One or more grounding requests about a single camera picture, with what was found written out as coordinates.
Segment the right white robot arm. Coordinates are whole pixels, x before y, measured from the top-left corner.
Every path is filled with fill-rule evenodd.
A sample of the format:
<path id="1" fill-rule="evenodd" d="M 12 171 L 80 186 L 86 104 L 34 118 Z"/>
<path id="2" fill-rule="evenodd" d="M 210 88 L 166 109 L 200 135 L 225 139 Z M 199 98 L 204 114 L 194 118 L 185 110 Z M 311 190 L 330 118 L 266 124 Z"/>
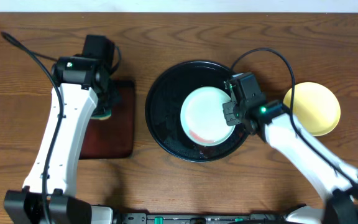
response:
<path id="1" fill-rule="evenodd" d="M 310 182 L 323 209 L 303 206 L 283 216 L 282 223 L 358 223 L 358 169 L 336 156 L 290 114 L 281 101 L 241 108 L 223 104 L 227 124 L 243 124 L 283 154 Z"/>

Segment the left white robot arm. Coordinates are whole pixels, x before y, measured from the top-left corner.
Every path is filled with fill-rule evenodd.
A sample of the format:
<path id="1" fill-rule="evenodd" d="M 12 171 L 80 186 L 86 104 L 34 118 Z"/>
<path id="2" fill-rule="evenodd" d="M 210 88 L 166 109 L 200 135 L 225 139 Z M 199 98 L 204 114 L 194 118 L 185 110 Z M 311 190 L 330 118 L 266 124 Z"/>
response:
<path id="1" fill-rule="evenodd" d="M 88 123 L 110 99 L 110 59 L 61 57 L 52 68 L 52 102 L 37 158 L 4 209 L 14 223 L 112 223 L 114 210 L 76 194 L 78 160 Z"/>

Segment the light blue plate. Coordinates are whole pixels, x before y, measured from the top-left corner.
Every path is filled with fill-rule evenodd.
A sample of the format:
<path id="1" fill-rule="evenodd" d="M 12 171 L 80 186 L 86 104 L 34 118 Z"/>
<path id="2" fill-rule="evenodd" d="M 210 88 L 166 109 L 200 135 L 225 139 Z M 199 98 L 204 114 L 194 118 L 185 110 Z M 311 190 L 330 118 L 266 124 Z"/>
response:
<path id="1" fill-rule="evenodd" d="M 217 146 L 234 132 L 224 117 L 223 104 L 230 96 L 219 88 L 205 86 L 192 91 L 184 100 L 180 122 L 185 134 L 201 146 Z"/>

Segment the green yellow scrub sponge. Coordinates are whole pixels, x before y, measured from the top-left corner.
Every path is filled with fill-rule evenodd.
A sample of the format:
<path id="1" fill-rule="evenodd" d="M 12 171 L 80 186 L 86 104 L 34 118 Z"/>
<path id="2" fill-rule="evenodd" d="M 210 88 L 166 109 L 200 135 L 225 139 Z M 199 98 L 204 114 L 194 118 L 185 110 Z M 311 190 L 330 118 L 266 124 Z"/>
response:
<path id="1" fill-rule="evenodd" d="M 110 118 L 112 115 L 111 109 L 107 109 L 107 108 L 96 108 L 90 119 L 94 119 L 94 120 L 106 120 L 108 118 Z"/>

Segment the yellow plate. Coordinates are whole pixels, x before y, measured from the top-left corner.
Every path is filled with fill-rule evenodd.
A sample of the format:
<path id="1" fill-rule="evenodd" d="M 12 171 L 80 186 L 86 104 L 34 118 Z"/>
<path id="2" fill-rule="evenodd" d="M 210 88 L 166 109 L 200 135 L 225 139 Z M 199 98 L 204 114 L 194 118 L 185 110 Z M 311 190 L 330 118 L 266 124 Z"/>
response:
<path id="1" fill-rule="evenodd" d="M 293 113 L 313 136 L 330 133 L 339 123 L 341 107 L 334 93 L 315 82 L 295 85 Z"/>

